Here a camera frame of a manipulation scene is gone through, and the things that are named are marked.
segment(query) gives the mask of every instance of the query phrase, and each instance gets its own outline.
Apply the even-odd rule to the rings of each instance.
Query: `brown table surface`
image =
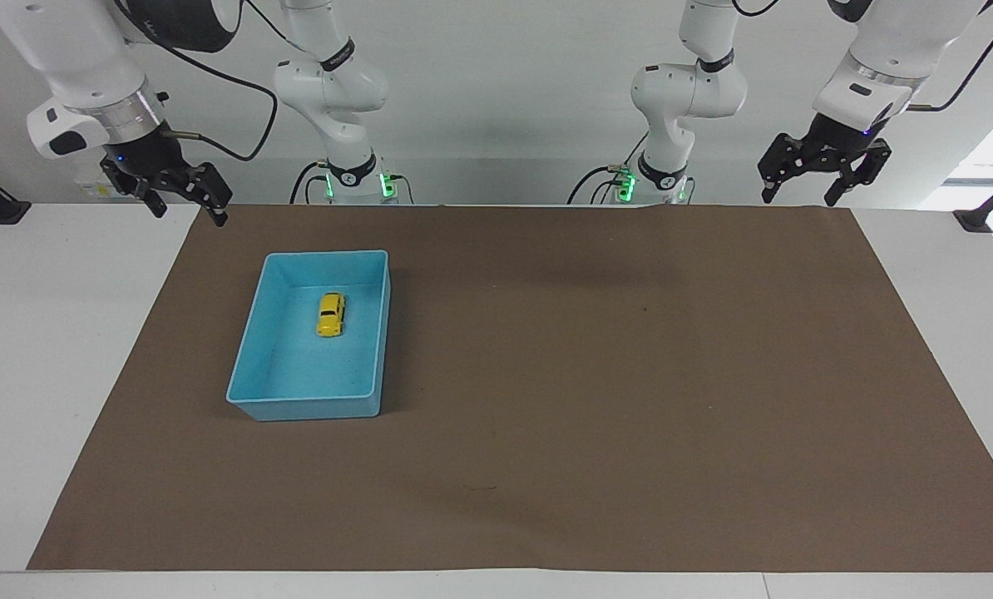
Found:
[[[373,249],[382,414],[226,404],[264,256]],[[993,572],[993,463],[845,210],[235,207],[29,567]]]

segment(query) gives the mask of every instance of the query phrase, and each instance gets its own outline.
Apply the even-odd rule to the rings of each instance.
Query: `yellow toy car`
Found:
[[[319,300],[319,322],[315,333],[320,337],[338,337],[345,320],[345,296],[340,293],[327,293]]]

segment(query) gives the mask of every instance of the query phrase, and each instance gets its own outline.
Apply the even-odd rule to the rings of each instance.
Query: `white wall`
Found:
[[[258,0],[280,22],[277,0]],[[386,109],[364,119],[380,152],[412,178],[420,201],[563,201],[588,167],[617,162],[644,131],[630,79],[652,62],[691,61],[678,42],[682,1],[343,0],[342,19],[368,60],[386,69]],[[993,34],[993,8],[952,47],[923,101],[942,101]],[[743,112],[696,121],[690,170],[696,201],[755,204],[755,162],[780,131],[801,136],[811,103],[854,37],[823,0],[782,0],[741,23],[737,60],[751,91]],[[241,151],[264,124],[267,99],[181,64],[161,49],[136,57],[170,92],[170,122]],[[268,83],[294,50],[246,13],[233,45],[210,64]],[[27,141],[24,117],[48,91],[0,32],[0,182],[29,200],[75,201],[70,162],[47,162]],[[910,114],[885,133],[895,148],[873,187],[844,205],[915,207],[993,126],[993,57],[956,106]],[[294,175],[322,155],[292,111],[280,112],[262,158],[238,164],[196,144],[192,159],[215,159],[238,202],[284,201]],[[831,179],[789,182],[781,204],[820,204]]]

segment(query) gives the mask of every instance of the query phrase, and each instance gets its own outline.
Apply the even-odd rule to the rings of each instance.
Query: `blue tray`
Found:
[[[344,331],[320,337],[319,300],[334,291]],[[385,251],[268,255],[227,401],[261,421],[376,416],[388,317]]]

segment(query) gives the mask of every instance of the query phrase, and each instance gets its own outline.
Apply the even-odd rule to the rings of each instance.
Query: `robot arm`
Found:
[[[733,62],[739,15],[731,0],[689,0],[679,35],[699,60],[694,65],[645,66],[633,82],[633,102],[649,125],[648,143],[632,163],[638,204],[666,204],[682,183],[695,137],[684,117],[733,116],[744,105],[748,83]]]
[[[944,51],[963,34],[988,0],[828,0],[855,22],[858,35],[813,103],[816,113],[802,139],[779,134],[759,161],[763,201],[782,183],[809,171],[838,173],[828,205],[862,183],[873,183],[892,155],[877,133],[903,113],[936,72]],[[858,166],[855,162],[862,159]]]
[[[334,15],[333,0],[280,1],[291,41],[308,57],[280,63],[275,90],[319,133],[332,200],[380,204],[392,195],[382,158],[354,113],[385,106],[386,77],[356,56],[356,45]]]
[[[141,0],[128,4],[146,6]],[[234,4],[190,0],[177,11],[219,23],[215,37],[225,45],[234,36],[223,24]],[[167,209],[156,190],[169,191],[200,204],[222,226],[230,188],[210,163],[190,166],[180,143],[165,136],[170,127],[146,74],[127,52],[128,34],[114,10],[102,0],[0,0],[0,27],[54,96],[28,115],[32,143],[47,158],[102,146],[101,167],[113,185],[142,200],[155,216]],[[237,16],[230,18],[237,22]],[[147,22],[154,31],[165,26]]]

